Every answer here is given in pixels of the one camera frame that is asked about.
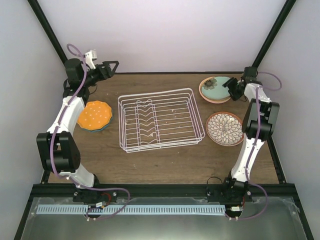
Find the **flower pattern brown-rim plate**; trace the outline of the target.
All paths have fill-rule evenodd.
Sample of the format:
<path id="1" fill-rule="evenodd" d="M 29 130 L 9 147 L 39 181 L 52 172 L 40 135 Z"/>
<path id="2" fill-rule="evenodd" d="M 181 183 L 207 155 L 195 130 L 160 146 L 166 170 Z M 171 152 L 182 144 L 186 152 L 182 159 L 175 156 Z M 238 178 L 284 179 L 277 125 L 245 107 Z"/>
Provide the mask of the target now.
<path id="1" fill-rule="evenodd" d="M 205 129 L 209 138 L 218 145 L 232 147 L 244 140 L 242 120 L 233 113 L 220 111 L 206 121 Z"/>

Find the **orange dotted plate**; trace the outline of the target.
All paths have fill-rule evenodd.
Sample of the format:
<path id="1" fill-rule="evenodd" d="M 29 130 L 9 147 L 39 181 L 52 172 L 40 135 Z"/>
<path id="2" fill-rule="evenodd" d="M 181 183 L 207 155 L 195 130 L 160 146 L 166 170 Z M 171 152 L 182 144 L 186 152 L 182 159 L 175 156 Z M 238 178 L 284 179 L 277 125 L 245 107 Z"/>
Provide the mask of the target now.
<path id="1" fill-rule="evenodd" d="M 112 108 L 103 101 L 90 101 L 80 113 L 77 124 L 89 130 L 100 129 L 113 117 Z"/>

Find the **teal dotted plate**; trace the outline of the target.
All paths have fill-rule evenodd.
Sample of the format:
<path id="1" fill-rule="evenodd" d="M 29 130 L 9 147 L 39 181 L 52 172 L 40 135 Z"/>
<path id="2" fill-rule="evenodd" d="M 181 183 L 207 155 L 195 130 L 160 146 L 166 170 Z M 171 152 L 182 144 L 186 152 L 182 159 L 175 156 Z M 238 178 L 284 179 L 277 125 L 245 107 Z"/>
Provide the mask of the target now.
<path id="1" fill-rule="evenodd" d="M 83 128 L 83 127 L 81 127 L 81 128 L 82 128 L 83 130 L 85 130 L 85 131 L 87 131 L 87 132 L 91 132 L 91 133 L 101 132 L 101 131 L 103 131 L 104 129 L 106 129 L 106 128 L 110 125 L 110 123 L 112 122 L 112 120 L 113 120 L 113 116 L 110 118 L 109 122 L 108 122 L 106 125 L 104 125 L 102 128 L 100 128 L 100 129 L 89 130 L 89 129 L 87 129 L 87 128 Z"/>

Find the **pink bear plate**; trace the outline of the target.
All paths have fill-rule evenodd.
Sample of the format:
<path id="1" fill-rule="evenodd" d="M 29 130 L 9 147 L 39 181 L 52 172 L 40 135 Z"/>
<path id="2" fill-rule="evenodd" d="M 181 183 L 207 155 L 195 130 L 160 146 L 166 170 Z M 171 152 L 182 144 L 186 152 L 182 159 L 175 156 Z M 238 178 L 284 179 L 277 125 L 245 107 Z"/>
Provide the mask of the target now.
<path id="1" fill-rule="evenodd" d="M 211 99 L 211 98 L 203 97 L 203 99 L 209 103 L 212 103 L 212 104 L 223 104 L 223 103 L 228 102 L 231 98 L 225 97 L 222 99 Z"/>

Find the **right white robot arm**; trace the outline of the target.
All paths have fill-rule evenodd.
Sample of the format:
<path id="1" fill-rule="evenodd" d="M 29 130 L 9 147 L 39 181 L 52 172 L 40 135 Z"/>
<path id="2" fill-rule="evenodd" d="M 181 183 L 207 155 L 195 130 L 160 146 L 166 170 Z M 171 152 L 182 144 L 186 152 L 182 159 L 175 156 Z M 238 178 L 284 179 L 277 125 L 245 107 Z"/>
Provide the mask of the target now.
<path id="1" fill-rule="evenodd" d="M 247 193 L 248 185 L 252 185 L 250 174 L 259 150 L 276 128 L 280 104 L 266 95 L 263 84 L 257 80 L 258 74 L 256 67 L 247 66 L 240 80 L 233 77 L 222 85 L 228 89 L 232 100 L 244 96 L 249 101 L 241 127 L 243 144 L 222 188 L 223 198 L 229 202 L 242 200 Z"/>

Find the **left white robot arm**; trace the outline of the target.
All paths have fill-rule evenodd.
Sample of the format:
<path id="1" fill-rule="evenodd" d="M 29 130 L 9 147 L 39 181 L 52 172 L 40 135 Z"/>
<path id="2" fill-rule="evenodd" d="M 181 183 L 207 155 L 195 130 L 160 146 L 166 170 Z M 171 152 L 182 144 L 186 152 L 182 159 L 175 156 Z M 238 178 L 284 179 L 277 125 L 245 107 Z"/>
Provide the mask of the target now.
<path id="1" fill-rule="evenodd" d="M 85 189 L 89 201 L 97 202 L 102 189 L 98 178 L 81 164 L 81 153 L 73 138 L 77 120 L 84 110 L 89 96 L 89 87 L 114 76 L 118 61 L 104 61 L 96 66 L 83 63 L 78 58 L 64 63 L 67 79 L 63 83 L 60 111 L 45 133 L 39 133 L 36 144 L 43 169 L 59 178 L 70 179 L 77 188 Z"/>

